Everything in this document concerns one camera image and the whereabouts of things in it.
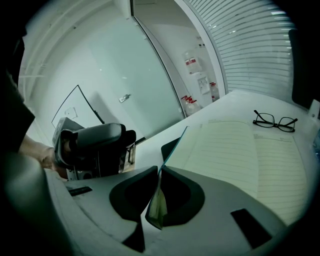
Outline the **person's left hand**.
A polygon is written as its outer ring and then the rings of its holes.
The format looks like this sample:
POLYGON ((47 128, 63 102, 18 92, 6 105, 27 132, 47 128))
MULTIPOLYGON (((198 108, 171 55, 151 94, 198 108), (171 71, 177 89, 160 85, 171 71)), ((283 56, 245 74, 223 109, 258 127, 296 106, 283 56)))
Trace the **person's left hand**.
POLYGON ((68 179, 67 170, 58 166, 55 160, 55 152, 53 147, 44 147, 37 157, 37 160, 44 169, 55 171, 61 178, 65 180, 68 179))

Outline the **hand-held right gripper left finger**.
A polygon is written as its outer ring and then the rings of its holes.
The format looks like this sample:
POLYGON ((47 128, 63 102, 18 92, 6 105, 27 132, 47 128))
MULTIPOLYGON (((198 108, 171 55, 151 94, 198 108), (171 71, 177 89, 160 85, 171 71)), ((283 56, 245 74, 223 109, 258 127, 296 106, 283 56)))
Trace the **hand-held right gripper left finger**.
POLYGON ((72 199, 104 234, 137 252, 145 250, 141 214, 158 185, 157 166, 69 181, 72 199))

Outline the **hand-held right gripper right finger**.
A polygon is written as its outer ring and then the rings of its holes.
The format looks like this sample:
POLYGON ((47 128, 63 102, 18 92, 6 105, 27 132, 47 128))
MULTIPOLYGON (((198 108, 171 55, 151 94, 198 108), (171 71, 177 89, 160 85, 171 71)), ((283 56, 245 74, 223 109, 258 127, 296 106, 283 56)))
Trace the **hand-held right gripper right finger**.
POLYGON ((160 187, 167 207, 162 251, 260 251, 286 228, 266 206, 225 181, 164 167, 160 187))

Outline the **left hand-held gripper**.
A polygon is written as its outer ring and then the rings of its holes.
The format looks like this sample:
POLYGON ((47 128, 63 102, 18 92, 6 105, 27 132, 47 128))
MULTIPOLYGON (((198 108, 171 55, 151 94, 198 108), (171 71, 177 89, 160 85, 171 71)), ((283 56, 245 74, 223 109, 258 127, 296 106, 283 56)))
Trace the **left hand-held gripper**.
POLYGON ((125 163, 136 132, 120 123, 84 128, 68 117, 57 123, 52 142, 54 160, 67 169, 67 179, 87 180, 118 174, 125 163))

